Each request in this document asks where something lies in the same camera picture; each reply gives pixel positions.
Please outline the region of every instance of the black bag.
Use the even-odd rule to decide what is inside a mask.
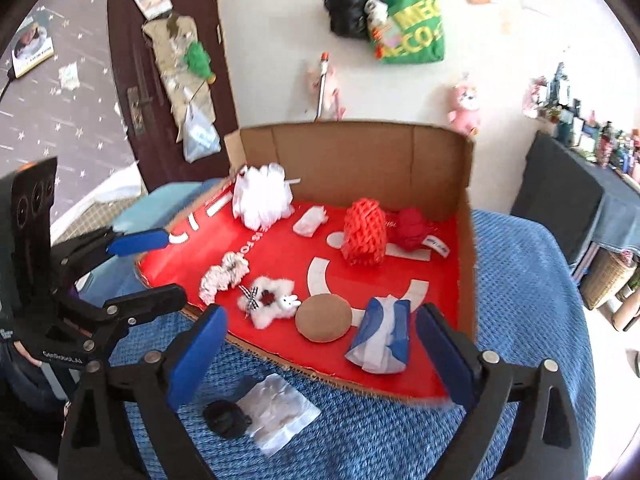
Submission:
[[[324,0],[329,11],[331,31],[342,38],[369,41],[367,16],[364,5],[367,0]]]

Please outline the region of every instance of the pink stuffed toy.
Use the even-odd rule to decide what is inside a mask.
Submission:
[[[465,136],[474,136],[480,124],[480,105],[476,87],[470,86],[466,78],[453,87],[453,107],[449,112],[449,122],[453,129]]]
[[[318,102],[318,85],[320,83],[320,70],[309,69],[306,72],[309,84],[310,95],[313,96],[315,102]],[[334,117],[337,121],[342,120],[344,107],[340,106],[340,89],[338,88],[338,78],[336,77],[335,68],[329,65],[326,71],[326,79],[324,82],[324,96],[322,98],[322,109],[326,112],[333,110]]]

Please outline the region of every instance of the brown round cushion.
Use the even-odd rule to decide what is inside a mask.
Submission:
[[[314,343],[335,341],[351,326],[351,306],[335,294],[318,294],[302,302],[296,312],[296,328]]]

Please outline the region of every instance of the blue gripper pad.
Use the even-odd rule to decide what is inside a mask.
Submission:
[[[129,256],[162,249],[169,244],[169,233],[164,229],[151,229],[116,238],[107,247],[107,254],[113,256]]]
[[[446,321],[440,315],[439,322],[430,308],[436,307],[429,304],[418,309],[415,330],[449,397],[469,412],[477,400],[473,373],[446,329],[441,327],[440,323]]]
[[[169,374],[166,401],[175,411],[193,398],[213,358],[220,352],[226,337],[226,311],[211,305],[188,332],[178,335],[191,339]]]

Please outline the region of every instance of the white wall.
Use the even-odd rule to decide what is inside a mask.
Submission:
[[[474,7],[440,0],[441,63],[383,66],[365,42],[329,31],[322,0],[219,0],[241,126],[311,120],[305,70],[329,51],[347,119],[446,124],[446,91],[471,72],[482,99],[470,195],[474,207],[508,212],[539,124],[525,118],[529,78],[552,74],[562,51],[574,97],[620,128],[640,124],[640,58],[602,0],[523,0]]]

